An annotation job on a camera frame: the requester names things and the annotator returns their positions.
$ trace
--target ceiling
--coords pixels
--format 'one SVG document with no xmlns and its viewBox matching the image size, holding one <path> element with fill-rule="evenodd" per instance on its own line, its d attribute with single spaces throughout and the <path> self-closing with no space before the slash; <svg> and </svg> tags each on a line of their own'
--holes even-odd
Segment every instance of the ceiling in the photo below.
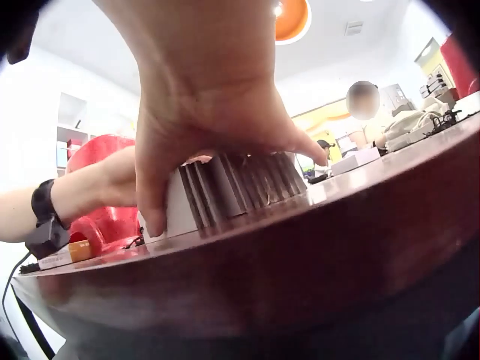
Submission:
<svg viewBox="0 0 480 360">
<path fill-rule="evenodd" d="M 312 25 L 298 42 L 276 47 L 276 80 L 369 51 L 394 38 L 409 0 L 310 0 Z M 344 36 L 347 22 L 362 32 Z M 89 0 L 54 0 L 33 44 L 140 94 L 138 70 L 110 20 Z"/>
</svg>

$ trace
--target red object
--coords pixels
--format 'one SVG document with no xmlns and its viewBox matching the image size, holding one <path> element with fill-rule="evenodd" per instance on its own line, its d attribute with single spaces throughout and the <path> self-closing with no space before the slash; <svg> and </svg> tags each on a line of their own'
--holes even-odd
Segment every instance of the red object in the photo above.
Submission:
<svg viewBox="0 0 480 360">
<path fill-rule="evenodd" d="M 460 99 L 480 89 L 479 73 L 474 71 L 453 35 L 440 46 L 440 52 L 450 69 Z"/>
<path fill-rule="evenodd" d="M 69 141 L 67 141 L 67 148 L 72 148 L 72 145 L 75 150 L 67 150 L 67 160 L 70 160 L 72 155 L 75 154 L 76 150 L 78 150 L 77 148 L 80 148 L 80 146 L 82 146 L 82 141 L 75 139 L 70 139 Z"/>
<path fill-rule="evenodd" d="M 73 154 L 66 173 L 101 161 L 130 145 L 135 145 L 135 140 L 115 135 L 95 137 Z M 121 249 L 139 234 L 136 207 L 103 207 L 70 226 L 70 242 L 88 239 L 94 256 Z"/>
</svg>

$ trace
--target black cable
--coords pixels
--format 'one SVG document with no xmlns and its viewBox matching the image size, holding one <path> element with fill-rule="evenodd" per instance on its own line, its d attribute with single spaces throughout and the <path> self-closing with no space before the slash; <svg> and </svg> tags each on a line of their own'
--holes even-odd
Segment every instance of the black cable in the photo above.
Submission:
<svg viewBox="0 0 480 360">
<path fill-rule="evenodd" d="M 17 333 L 15 332 L 12 323 L 10 322 L 10 319 L 8 318 L 7 311 L 5 309 L 5 298 L 7 297 L 7 291 L 8 291 L 8 286 L 10 285 L 10 281 L 12 280 L 13 274 L 15 274 L 15 270 L 17 267 L 19 267 L 29 256 L 31 255 L 31 252 L 28 252 L 27 255 L 25 255 L 17 264 L 13 267 L 12 272 L 10 273 L 8 279 L 7 279 L 7 284 L 5 285 L 5 291 L 3 292 L 3 296 L 1 298 L 1 306 L 3 308 L 3 312 L 5 313 L 5 318 L 7 319 L 8 325 L 10 325 L 10 328 L 12 329 L 13 335 L 15 335 L 15 339 L 18 341 L 19 344 L 20 340 L 18 339 Z"/>
<path fill-rule="evenodd" d="M 12 291 L 13 291 L 13 294 L 15 295 L 15 298 L 17 299 L 18 307 L 20 308 L 20 311 L 22 312 L 22 315 L 24 316 L 25 321 L 27 322 L 27 325 L 30 328 L 30 331 L 32 332 L 35 340 L 40 345 L 40 348 L 44 352 L 47 359 L 52 360 L 55 357 L 55 352 L 53 351 L 52 347 L 50 346 L 47 339 L 45 338 L 45 335 L 40 329 L 40 326 L 38 326 L 38 323 L 36 322 L 36 319 L 32 311 L 29 308 L 27 308 L 27 306 L 23 303 L 23 301 L 17 296 L 14 288 L 12 288 Z"/>
</svg>

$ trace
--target red chair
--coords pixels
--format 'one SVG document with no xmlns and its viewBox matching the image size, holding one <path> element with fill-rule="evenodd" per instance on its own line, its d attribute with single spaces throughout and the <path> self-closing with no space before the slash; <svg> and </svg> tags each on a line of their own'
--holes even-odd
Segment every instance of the red chair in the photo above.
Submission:
<svg viewBox="0 0 480 360">
<path fill-rule="evenodd" d="M 66 173 L 101 161 L 131 145 L 135 145 L 135 140 L 115 135 L 95 137 L 73 154 Z M 121 249 L 139 235 L 136 207 L 109 206 L 96 209 L 70 226 L 70 242 L 88 239 L 94 256 Z"/>
</svg>

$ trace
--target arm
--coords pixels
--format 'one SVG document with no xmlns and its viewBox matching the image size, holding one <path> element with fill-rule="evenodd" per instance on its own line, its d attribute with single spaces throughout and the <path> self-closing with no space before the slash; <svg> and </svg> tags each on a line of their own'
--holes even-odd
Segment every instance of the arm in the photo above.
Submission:
<svg viewBox="0 0 480 360">
<path fill-rule="evenodd" d="M 64 224 L 102 206 L 135 205 L 134 147 L 55 179 L 53 207 Z M 36 187 L 0 194 L 0 240 L 21 242 L 33 231 L 36 216 L 31 207 Z"/>
<path fill-rule="evenodd" d="M 275 87 L 274 2 L 94 2 L 138 64 L 138 208 L 150 236 L 166 225 L 170 173 L 205 149 L 289 151 L 326 164 L 324 151 L 294 125 Z"/>
<path fill-rule="evenodd" d="M 348 135 L 349 139 L 357 144 L 358 149 L 362 149 L 367 144 L 365 133 L 363 131 L 355 131 Z"/>
</svg>

